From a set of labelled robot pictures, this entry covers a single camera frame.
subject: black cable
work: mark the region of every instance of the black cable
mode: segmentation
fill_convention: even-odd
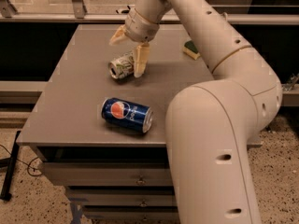
[[[7,149],[6,147],[4,147],[3,145],[0,145],[0,147],[2,147],[2,148],[3,148],[9,155],[11,155],[11,153],[8,151],[8,149]],[[40,170],[39,170],[38,168],[34,168],[33,166],[31,166],[32,162],[35,161],[35,160],[37,160],[37,159],[38,159],[38,157],[35,157],[35,158],[32,159],[31,161],[29,161],[29,163],[24,162],[24,161],[19,160],[19,159],[17,159],[17,161],[19,161],[19,162],[21,162],[21,163],[23,163],[23,164],[25,164],[25,165],[27,166],[27,174],[28,174],[28,175],[30,175],[30,176],[41,176],[41,175],[43,175],[43,174],[32,175],[32,174],[30,174],[30,172],[29,172],[29,169],[30,169],[30,168],[33,169],[34,172],[35,172],[36,170],[38,170],[38,171],[40,172]]]

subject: pepsi can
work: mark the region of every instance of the pepsi can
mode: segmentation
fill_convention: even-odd
[[[102,106],[102,118],[107,122],[142,133],[150,129],[152,114],[150,107],[118,98],[106,99]]]

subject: terrazzo floor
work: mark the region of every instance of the terrazzo floor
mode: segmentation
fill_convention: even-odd
[[[263,145],[249,150],[250,167],[263,224],[299,223],[299,108],[283,107],[270,124],[270,129],[260,133]],[[15,133],[21,130],[30,112],[0,111],[0,145],[12,149]],[[0,147],[0,158],[8,157]],[[29,147],[21,147],[19,160],[29,162],[36,154]],[[39,161],[32,163],[38,166]],[[32,175],[39,172],[31,170]],[[0,169],[0,185],[5,169]],[[90,220],[85,216],[73,218],[70,202],[64,188],[53,186],[42,176],[32,177],[26,165],[17,162],[9,202],[0,201],[0,223],[92,223],[92,224],[141,224],[138,221]],[[150,224],[178,224],[154,221]]]

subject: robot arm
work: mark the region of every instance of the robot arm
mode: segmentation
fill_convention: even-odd
[[[180,221],[260,224],[247,141],[277,114],[280,81],[205,0],[138,0],[123,32],[148,43],[170,8],[216,79],[181,91],[167,111],[167,152]]]

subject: drawer handle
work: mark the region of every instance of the drawer handle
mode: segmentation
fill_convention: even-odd
[[[142,203],[139,205],[140,207],[147,207],[147,203],[145,200],[142,200]]]
[[[138,185],[138,186],[144,186],[144,185],[146,185],[146,181],[143,179],[143,176],[140,176],[139,177],[139,180],[137,180],[136,181],[136,184]]]

